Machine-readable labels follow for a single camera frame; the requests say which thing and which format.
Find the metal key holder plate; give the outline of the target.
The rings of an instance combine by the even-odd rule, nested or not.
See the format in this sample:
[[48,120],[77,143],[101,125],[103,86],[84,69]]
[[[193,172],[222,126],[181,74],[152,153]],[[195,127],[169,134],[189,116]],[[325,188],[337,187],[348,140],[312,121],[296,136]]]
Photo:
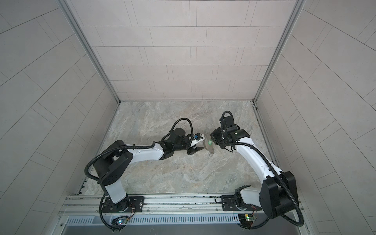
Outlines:
[[214,143],[212,142],[212,145],[210,146],[209,143],[208,143],[210,140],[212,141],[212,139],[209,137],[207,139],[206,149],[209,151],[210,157],[212,157],[213,154],[214,154]]

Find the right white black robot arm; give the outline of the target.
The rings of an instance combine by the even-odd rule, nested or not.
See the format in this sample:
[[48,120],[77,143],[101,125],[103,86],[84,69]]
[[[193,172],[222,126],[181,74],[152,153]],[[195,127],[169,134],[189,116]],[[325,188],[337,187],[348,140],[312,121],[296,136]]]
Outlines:
[[296,224],[301,225],[303,215],[299,208],[294,175],[289,171],[282,171],[268,160],[255,146],[250,135],[235,124],[231,112],[225,111],[219,122],[220,127],[210,134],[211,140],[221,149],[242,155],[261,182],[260,189],[252,186],[236,189],[236,206],[241,210],[251,206],[262,208],[270,219],[278,216],[286,218],[287,212],[296,211],[299,218]]

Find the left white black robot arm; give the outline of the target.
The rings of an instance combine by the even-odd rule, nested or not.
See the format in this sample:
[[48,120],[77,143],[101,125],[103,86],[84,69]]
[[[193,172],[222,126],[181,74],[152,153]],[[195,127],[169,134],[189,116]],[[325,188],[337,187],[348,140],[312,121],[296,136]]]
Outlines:
[[142,161],[165,160],[176,151],[192,155],[204,149],[204,134],[188,134],[182,128],[171,130],[161,141],[150,146],[127,146],[116,141],[104,152],[92,159],[85,168],[85,175],[101,186],[107,212],[122,212],[130,207],[131,200],[120,178],[130,164]]

